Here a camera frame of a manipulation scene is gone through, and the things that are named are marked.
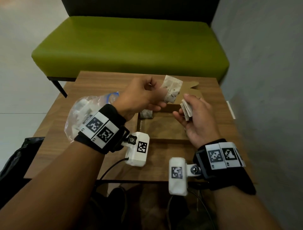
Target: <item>wire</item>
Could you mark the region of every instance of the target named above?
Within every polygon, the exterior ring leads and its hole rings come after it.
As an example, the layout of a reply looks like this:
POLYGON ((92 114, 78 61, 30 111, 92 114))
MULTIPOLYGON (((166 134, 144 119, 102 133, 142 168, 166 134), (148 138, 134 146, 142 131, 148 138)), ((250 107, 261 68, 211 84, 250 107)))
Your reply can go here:
POLYGON ((121 160, 117 161, 116 163, 114 163, 111 167, 109 167, 108 170, 106 170, 106 172, 102 175, 102 177, 100 178, 100 180, 103 179, 103 177, 109 172, 109 170, 111 170, 113 167, 115 167, 115 166, 116 166, 117 164, 119 164, 120 162, 122 162, 122 161, 127 161, 128 159, 129 159, 129 157, 124 158, 124 159, 121 159, 121 160))
POLYGON ((205 204, 203 203, 202 199, 201 199, 196 193, 194 193, 193 191, 191 191, 191 190, 189 190, 189 189, 188 189, 188 191, 189 191, 190 193, 194 194, 194 195, 199 199, 199 201, 203 204, 203 206, 204 206, 204 208, 205 208, 205 210, 206 210, 206 212, 207 212, 207 214, 208 214, 208 216, 209 216, 209 219, 210 219, 210 221, 211 221, 212 227, 214 228, 214 230, 216 230, 215 224, 214 224, 214 222, 212 221, 212 218, 211 218, 211 216, 210 216, 210 213, 208 212, 208 210, 207 210, 205 204))

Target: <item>shoe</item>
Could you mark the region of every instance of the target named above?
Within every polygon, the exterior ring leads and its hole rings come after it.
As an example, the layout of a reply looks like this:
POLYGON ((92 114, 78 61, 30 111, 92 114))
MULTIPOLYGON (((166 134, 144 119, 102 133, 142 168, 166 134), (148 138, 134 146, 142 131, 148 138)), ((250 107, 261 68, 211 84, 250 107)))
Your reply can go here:
POLYGON ((114 188, 107 198, 111 221, 120 226, 127 211, 126 191, 123 187, 114 188))
POLYGON ((183 196, 173 195, 168 202, 166 218, 170 230, 175 230, 178 223, 189 214, 186 200, 183 196))

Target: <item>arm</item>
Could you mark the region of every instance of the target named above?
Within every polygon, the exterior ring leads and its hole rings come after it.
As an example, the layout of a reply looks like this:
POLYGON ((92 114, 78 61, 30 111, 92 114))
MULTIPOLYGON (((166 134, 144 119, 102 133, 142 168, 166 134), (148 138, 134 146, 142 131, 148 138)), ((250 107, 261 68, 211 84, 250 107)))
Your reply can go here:
MULTIPOLYGON (((173 115, 186 128, 191 143, 198 149, 222 138, 211 105, 187 94, 184 99, 193 108, 192 121, 185 121, 182 109, 173 115)), ((215 190, 213 194, 220 229, 280 229, 257 196, 248 195, 235 186, 215 190)))
MULTIPOLYGON (((150 76, 134 78, 113 106, 126 120, 146 108, 160 110, 167 90, 159 87, 150 76)), ((0 229, 70 228, 90 197, 103 159, 92 148, 71 143, 0 210, 0 229)))

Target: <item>green leather upholstery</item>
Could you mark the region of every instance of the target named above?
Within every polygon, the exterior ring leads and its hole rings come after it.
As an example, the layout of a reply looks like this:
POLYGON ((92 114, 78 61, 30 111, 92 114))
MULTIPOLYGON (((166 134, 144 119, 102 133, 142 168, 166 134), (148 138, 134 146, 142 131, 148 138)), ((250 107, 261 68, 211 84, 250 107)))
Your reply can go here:
POLYGON ((203 22, 73 16, 33 51, 48 77, 80 70, 215 77, 229 63, 203 22))

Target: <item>white tile floor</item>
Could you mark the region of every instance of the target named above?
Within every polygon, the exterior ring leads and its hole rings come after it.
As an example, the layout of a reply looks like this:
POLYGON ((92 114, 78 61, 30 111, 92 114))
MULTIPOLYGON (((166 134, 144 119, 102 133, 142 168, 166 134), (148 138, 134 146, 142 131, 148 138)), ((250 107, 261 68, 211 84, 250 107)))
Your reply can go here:
POLYGON ((67 17, 61 0, 0 0, 0 170, 58 95, 31 52, 67 17))

